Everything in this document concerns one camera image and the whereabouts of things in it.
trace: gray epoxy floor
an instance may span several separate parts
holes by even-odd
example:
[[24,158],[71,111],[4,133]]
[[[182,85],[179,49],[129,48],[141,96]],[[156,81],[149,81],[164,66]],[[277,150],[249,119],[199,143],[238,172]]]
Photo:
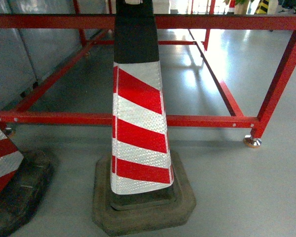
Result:
[[[194,30],[201,39],[204,31]],[[245,115],[254,116],[291,32],[212,30],[209,57]],[[187,30],[160,39],[189,39]],[[160,46],[167,114],[228,115],[195,46]],[[32,110],[111,112],[113,48],[94,48]],[[55,157],[33,220],[13,237],[105,237],[91,220],[94,166],[111,150],[104,126],[19,125],[13,141]],[[197,198],[186,225],[130,237],[296,237],[296,69],[262,138],[248,129],[169,128]]]

